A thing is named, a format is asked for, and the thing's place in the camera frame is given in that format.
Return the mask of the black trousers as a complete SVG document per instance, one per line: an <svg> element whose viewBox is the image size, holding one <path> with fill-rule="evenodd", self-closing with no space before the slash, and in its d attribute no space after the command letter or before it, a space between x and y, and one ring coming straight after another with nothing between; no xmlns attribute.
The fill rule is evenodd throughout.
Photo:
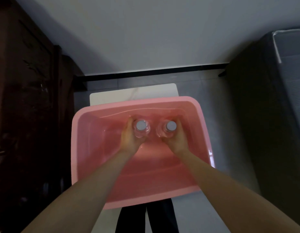
<svg viewBox="0 0 300 233"><path fill-rule="evenodd" d="M123 207L115 233L145 233L146 212L152 233L179 233L171 198Z"/></svg>

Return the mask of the person's left forearm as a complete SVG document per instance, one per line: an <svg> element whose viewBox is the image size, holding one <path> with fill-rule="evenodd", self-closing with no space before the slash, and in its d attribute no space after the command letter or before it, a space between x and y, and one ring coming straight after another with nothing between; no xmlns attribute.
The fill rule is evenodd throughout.
<svg viewBox="0 0 300 233"><path fill-rule="evenodd" d="M91 233L115 181L136 152L120 149L58 196L21 233Z"/></svg>

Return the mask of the small white table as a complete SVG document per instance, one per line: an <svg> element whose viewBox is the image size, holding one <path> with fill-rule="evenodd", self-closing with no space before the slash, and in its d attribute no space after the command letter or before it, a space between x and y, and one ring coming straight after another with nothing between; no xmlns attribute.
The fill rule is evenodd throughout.
<svg viewBox="0 0 300 233"><path fill-rule="evenodd" d="M114 102L179 96L175 83L91 93L90 106Z"/></svg>

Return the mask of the dark wooden cabinet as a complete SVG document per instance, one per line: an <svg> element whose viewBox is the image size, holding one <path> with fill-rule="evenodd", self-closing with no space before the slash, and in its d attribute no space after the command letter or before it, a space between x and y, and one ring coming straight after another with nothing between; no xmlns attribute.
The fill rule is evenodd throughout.
<svg viewBox="0 0 300 233"><path fill-rule="evenodd" d="M0 0L0 233L20 233L71 186L77 72L16 0Z"/></svg>

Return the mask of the person's right hand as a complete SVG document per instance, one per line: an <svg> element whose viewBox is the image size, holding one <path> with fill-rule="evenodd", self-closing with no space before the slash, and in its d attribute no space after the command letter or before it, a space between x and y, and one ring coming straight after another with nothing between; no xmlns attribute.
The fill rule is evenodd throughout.
<svg viewBox="0 0 300 233"><path fill-rule="evenodd" d="M170 150L178 157L189 153L188 141L185 135L173 135L171 138L161 138L161 140L168 145Z"/></svg>

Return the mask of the person's left hand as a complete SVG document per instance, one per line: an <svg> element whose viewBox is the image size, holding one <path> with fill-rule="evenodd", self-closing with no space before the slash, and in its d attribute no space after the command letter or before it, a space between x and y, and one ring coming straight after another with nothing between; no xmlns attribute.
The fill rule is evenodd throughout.
<svg viewBox="0 0 300 233"><path fill-rule="evenodd" d="M135 135L125 135L125 126L121 133L120 151L128 154L130 157L136 154L140 146L147 138L137 138Z"/></svg>

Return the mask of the black baseboard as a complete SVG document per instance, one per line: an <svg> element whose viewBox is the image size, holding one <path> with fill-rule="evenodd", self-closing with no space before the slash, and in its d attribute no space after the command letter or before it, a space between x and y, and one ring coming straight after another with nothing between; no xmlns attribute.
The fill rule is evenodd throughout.
<svg viewBox="0 0 300 233"><path fill-rule="evenodd" d="M170 69L144 70L144 71L125 72L125 73L74 76L73 81L90 82L90 81L162 75L162 74L183 73L183 72L191 72L191 71L221 70L221 69L225 69L227 65L228 63L222 63L222 64L212 64L212 65L201 65L201 66L177 67L177 68L170 68Z"/></svg>

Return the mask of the pink plastic basin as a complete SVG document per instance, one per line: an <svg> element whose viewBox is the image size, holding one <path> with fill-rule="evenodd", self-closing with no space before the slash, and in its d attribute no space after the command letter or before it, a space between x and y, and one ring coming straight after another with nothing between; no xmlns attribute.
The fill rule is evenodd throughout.
<svg viewBox="0 0 300 233"><path fill-rule="evenodd" d="M121 208L199 191L183 163L157 136L162 121L179 117L189 149L215 167L201 106L188 96L122 101L82 108L71 130L71 183L89 176L119 149L129 117L150 123L150 133L127 162L108 195L104 209Z"/></svg>

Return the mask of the person's right forearm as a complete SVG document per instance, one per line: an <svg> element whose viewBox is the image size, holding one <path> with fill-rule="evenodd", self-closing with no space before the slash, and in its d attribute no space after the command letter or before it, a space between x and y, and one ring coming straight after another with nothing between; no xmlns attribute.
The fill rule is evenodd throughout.
<svg viewBox="0 0 300 233"><path fill-rule="evenodd" d="M188 149L175 152L231 233L300 233L268 200L208 165Z"/></svg>

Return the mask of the clear bottle with white cap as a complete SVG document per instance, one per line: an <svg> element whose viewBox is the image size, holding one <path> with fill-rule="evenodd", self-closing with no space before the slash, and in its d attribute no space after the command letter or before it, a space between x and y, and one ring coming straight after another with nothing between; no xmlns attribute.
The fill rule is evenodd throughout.
<svg viewBox="0 0 300 233"><path fill-rule="evenodd" d="M150 118L141 115L134 115L132 116L132 119L132 128L135 137L147 138L151 131Z"/></svg>
<svg viewBox="0 0 300 233"><path fill-rule="evenodd" d="M158 118L156 135L159 138L171 138L177 129L175 118L171 115Z"/></svg>

